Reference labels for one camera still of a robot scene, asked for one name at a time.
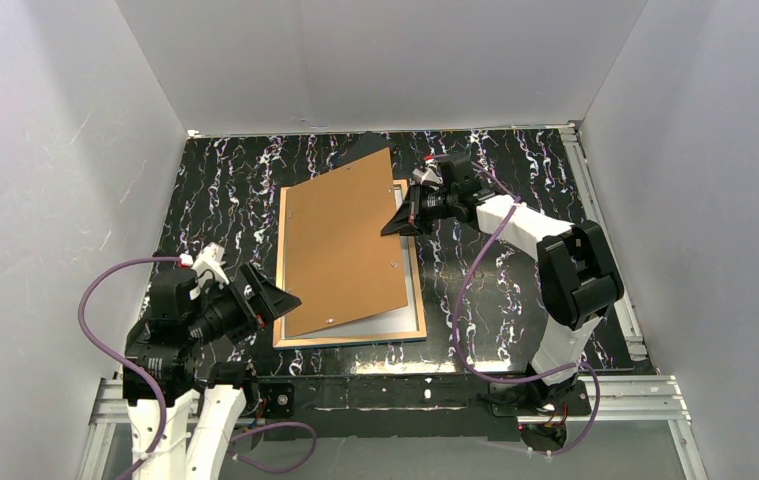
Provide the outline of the brown cardboard backing board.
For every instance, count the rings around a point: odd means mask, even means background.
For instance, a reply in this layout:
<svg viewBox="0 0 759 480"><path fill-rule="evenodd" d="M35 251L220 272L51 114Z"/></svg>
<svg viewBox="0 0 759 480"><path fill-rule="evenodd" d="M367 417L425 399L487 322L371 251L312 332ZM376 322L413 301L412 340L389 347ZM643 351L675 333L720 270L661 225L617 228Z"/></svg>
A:
<svg viewBox="0 0 759 480"><path fill-rule="evenodd" d="M407 306L401 242L381 233L396 211L388 148L285 190L282 287L301 301L286 335Z"/></svg>

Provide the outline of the light wooden picture frame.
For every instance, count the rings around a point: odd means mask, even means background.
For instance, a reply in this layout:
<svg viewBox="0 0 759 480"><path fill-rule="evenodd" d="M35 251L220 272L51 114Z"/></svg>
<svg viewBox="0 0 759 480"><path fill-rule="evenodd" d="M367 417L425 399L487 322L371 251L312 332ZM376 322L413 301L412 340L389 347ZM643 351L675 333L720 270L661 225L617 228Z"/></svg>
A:
<svg viewBox="0 0 759 480"><path fill-rule="evenodd" d="M272 347L284 350L424 340L427 326L415 240L402 237L400 242L408 298L405 307L299 336L286 334L282 317L272 326Z"/></svg>

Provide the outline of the colour photo print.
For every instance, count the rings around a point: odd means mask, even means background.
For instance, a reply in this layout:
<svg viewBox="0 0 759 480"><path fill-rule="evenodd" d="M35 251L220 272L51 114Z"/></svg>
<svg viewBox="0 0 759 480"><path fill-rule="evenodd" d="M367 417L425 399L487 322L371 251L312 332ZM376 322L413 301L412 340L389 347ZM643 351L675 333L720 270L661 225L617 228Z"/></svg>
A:
<svg viewBox="0 0 759 480"><path fill-rule="evenodd" d="M327 194L285 187L280 199L276 282L302 304L276 321L276 349L426 337L414 242L381 236L383 205L365 220Z"/></svg>

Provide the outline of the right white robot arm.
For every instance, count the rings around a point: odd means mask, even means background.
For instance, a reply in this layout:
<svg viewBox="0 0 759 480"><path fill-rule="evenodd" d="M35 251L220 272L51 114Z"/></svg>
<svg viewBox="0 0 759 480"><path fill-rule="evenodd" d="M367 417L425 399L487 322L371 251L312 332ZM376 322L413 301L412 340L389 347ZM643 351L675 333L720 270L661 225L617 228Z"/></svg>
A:
<svg viewBox="0 0 759 480"><path fill-rule="evenodd" d="M529 401L554 401L575 382L591 334L625 288L602 227L550 217L527 206L464 153L444 154L415 170L384 236L419 236L454 219L527 254L538 266L547 325L524 377L511 380Z"/></svg>

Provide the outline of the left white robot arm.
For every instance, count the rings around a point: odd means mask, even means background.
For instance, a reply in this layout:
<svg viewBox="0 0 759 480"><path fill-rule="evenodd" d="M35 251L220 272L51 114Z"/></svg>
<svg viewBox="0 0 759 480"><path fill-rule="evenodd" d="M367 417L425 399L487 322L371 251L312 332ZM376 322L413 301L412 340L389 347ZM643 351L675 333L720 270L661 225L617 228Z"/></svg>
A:
<svg viewBox="0 0 759 480"><path fill-rule="evenodd" d="M241 414L253 404L242 363L217 363L197 377L203 346L241 341L298 308L250 264L244 294L218 268L202 262L155 275L149 305L129 332L123 398L132 424L135 479L215 479Z"/></svg>

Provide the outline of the black foam block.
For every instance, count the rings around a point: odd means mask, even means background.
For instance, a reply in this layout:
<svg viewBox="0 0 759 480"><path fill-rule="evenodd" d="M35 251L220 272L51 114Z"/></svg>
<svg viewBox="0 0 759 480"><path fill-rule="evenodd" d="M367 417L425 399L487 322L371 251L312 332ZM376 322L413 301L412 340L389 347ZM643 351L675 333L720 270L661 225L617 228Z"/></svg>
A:
<svg viewBox="0 0 759 480"><path fill-rule="evenodd" d="M367 155L376 153L385 148L392 148L393 143L386 137L376 132L365 132L362 134L347 150L347 158L359 159Z"/></svg>

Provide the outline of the aluminium rail right side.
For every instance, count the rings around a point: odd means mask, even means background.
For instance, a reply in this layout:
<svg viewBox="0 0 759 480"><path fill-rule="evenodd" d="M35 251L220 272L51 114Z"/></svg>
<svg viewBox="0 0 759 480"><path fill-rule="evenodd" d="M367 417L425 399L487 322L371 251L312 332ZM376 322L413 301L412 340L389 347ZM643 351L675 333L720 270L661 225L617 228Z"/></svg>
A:
<svg viewBox="0 0 759 480"><path fill-rule="evenodd" d="M558 132L565 147L568 162L576 180L586 215L601 226L611 247L613 258L616 260L614 243L609 235L601 203L591 176L589 163L580 141L580 132L572 124L559 128ZM615 264L617 267L620 267L617 260ZM624 289L623 297L615 303L615 312L627 345L632 348L634 345L644 344L643 332L627 289Z"/></svg>

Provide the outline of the aluminium rail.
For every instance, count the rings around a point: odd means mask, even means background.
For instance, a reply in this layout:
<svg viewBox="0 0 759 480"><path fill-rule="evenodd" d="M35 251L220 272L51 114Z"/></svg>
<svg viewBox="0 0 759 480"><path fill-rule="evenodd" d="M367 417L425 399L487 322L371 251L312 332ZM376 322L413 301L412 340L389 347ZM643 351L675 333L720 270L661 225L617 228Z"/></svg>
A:
<svg viewBox="0 0 759 480"><path fill-rule="evenodd" d="M600 380L603 421L664 421L687 479L705 479L707 473L691 430L691 415L673 375L604 376ZM128 418L121 399L121 382L102 379L89 420L84 458L77 477L101 479L116 426Z"/></svg>
<svg viewBox="0 0 759 480"><path fill-rule="evenodd" d="M586 215L601 226L611 247L613 258L616 260L614 243L609 235L601 203L591 176L589 163L580 141L580 132L572 124L559 128L558 132L565 147L568 162L576 180ZM617 260L615 264L617 267L620 267ZM634 345L644 344L643 332L627 289L624 289L623 297L615 303L615 312L627 345L632 348Z"/></svg>

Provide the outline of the black mounting base plate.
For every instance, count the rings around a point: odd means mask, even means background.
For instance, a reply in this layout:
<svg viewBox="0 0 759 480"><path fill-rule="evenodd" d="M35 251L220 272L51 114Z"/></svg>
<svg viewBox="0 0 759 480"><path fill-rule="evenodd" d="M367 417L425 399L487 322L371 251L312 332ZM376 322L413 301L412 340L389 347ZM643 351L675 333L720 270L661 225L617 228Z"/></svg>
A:
<svg viewBox="0 0 759 480"><path fill-rule="evenodd" d="M258 402L262 423L302 422L320 438L511 441L522 423L565 425L589 415L593 387L578 382L549 413L523 405L509 385L462 374L262 376L250 381L249 405Z"/></svg>

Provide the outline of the aluminium rail front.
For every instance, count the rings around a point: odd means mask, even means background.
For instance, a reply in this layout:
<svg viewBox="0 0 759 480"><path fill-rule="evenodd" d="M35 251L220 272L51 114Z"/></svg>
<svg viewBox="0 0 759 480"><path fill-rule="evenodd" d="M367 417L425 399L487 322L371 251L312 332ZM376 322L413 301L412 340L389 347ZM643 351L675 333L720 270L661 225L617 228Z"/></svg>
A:
<svg viewBox="0 0 759 480"><path fill-rule="evenodd" d="M687 479L705 479L707 473L691 430L691 415L673 375L604 376L600 380L603 421L664 421ZM116 426L128 418L121 399L121 382L102 379L89 420L84 458L77 477L101 479Z"/></svg>

